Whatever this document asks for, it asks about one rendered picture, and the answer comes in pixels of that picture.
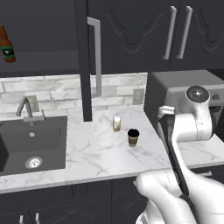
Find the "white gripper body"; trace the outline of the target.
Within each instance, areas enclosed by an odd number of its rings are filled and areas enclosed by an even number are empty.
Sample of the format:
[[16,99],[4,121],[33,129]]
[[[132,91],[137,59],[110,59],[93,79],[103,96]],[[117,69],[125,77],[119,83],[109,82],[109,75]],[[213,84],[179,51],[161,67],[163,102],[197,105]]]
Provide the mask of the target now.
[[162,106],[158,109],[157,117],[161,119],[164,115],[174,115],[175,108],[171,106]]

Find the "dark carved cabinet door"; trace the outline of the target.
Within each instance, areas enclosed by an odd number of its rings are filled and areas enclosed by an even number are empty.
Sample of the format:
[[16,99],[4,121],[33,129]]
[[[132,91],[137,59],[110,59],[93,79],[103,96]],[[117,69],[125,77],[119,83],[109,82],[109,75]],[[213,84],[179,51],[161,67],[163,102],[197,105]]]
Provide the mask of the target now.
[[[192,19],[184,58],[178,59],[186,6],[192,7]],[[224,68],[224,0],[181,0],[175,26],[171,71]]]
[[166,71],[172,56],[170,24],[181,0],[87,0],[87,15],[101,25],[101,72]]

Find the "open dark cabinet door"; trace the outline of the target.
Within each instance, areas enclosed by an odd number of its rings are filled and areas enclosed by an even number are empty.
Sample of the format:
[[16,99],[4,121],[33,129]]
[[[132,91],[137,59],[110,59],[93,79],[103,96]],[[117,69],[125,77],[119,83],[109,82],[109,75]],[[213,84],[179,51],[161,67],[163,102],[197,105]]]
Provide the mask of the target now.
[[88,21],[86,0],[74,0],[77,44],[80,63],[80,87],[82,99],[83,121],[92,121],[92,101],[88,58]]

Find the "grey microwave oven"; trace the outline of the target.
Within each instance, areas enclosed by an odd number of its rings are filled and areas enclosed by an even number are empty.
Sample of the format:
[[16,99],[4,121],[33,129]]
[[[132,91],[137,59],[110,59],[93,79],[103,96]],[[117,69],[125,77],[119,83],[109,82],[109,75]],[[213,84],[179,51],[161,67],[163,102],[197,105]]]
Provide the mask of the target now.
[[143,111],[154,130],[160,106],[175,107],[191,86],[202,86],[210,94],[209,109],[216,119],[215,134],[224,142],[224,80],[207,70],[148,73]]

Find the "brown coffee cup black lid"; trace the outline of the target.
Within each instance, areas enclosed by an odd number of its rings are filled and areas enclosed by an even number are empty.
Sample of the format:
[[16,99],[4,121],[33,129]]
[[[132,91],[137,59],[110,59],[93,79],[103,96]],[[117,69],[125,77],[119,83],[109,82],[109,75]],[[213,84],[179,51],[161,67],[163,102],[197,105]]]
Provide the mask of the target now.
[[130,147],[135,147],[137,145],[138,137],[139,137],[139,131],[137,129],[130,129],[128,131],[128,140]]

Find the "small glass with beige drink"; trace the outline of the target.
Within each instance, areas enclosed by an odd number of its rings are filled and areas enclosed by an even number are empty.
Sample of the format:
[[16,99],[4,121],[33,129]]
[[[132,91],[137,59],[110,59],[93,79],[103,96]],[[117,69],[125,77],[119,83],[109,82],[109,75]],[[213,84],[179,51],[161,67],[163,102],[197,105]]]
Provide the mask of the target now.
[[119,131],[121,129],[121,117],[120,116],[114,116],[113,117],[113,130]]

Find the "dark lower cupboard door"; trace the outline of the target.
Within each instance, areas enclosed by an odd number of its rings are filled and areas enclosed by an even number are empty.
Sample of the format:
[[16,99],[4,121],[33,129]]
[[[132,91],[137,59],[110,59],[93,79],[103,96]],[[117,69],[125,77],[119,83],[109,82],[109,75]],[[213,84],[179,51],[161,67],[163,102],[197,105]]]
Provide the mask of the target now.
[[39,213],[40,224],[111,224],[111,200],[31,210],[29,214],[34,224],[36,213]]
[[147,199],[134,186],[135,177],[112,181],[112,224],[136,224]]
[[0,224],[19,224],[20,215],[24,216],[24,224],[32,224],[32,220],[28,212],[0,214]]

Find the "dark grey sink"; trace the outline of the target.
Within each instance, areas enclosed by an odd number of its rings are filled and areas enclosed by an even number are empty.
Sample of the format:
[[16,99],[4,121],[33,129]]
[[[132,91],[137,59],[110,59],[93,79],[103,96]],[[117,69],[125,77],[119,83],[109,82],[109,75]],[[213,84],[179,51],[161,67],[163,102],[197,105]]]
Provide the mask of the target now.
[[66,167],[67,117],[0,122],[0,177]]

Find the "grey tap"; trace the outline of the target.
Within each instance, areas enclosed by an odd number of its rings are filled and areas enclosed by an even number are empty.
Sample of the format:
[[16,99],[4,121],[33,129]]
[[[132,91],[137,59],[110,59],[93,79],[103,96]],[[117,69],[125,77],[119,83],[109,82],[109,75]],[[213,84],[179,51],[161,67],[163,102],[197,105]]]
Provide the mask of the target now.
[[27,112],[27,117],[25,117],[23,121],[25,123],[29,123],[31,126],[33,126],[36,122],[43,122],[46,119],[44,114],[42,114],[41,116],[32,115],[31,105],[27,97],[24,97],[20,102],[16,112],[16,116],[21,116],[23,108],[26,108]]

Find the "dark drawer front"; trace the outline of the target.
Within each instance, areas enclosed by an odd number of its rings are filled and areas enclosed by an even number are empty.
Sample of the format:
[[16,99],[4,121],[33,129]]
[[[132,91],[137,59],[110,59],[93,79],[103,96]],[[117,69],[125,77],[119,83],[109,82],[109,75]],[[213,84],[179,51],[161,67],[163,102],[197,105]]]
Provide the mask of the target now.
[[111,198],[111,180],[0,194],[0,214]]

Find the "brown beer bottle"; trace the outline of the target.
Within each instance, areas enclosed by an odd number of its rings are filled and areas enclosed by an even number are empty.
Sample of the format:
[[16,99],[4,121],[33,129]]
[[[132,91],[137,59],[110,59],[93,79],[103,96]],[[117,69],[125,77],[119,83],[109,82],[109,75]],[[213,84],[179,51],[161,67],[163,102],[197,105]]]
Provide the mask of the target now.
[[0,47],[6,63],[13,63],[16,61],[12,43],[9,40],[6,30],[2,24],[0,24]]

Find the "grey wall outlet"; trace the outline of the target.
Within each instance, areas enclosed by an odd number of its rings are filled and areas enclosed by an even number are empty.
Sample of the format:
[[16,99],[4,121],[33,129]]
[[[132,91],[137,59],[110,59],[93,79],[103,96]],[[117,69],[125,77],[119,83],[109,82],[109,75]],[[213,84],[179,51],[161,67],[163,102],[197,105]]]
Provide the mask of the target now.
[[139,88],[139,89],[134,89],[133,90],[133,105],[140,105],[144,102],[144,89]]
[[28,95],[26,96],[27,101],[30,105],[31,112],[39,112],[39,104],[36,95]]

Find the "open dark wall cabinet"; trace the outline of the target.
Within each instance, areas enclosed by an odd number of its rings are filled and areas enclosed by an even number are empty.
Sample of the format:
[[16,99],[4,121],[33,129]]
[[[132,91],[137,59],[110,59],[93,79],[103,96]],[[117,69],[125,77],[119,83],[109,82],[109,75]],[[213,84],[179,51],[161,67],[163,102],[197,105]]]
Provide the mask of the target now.
[[0,51],[0,78],[80,71],[74,0],[0,0],[0,24],[16,56]]

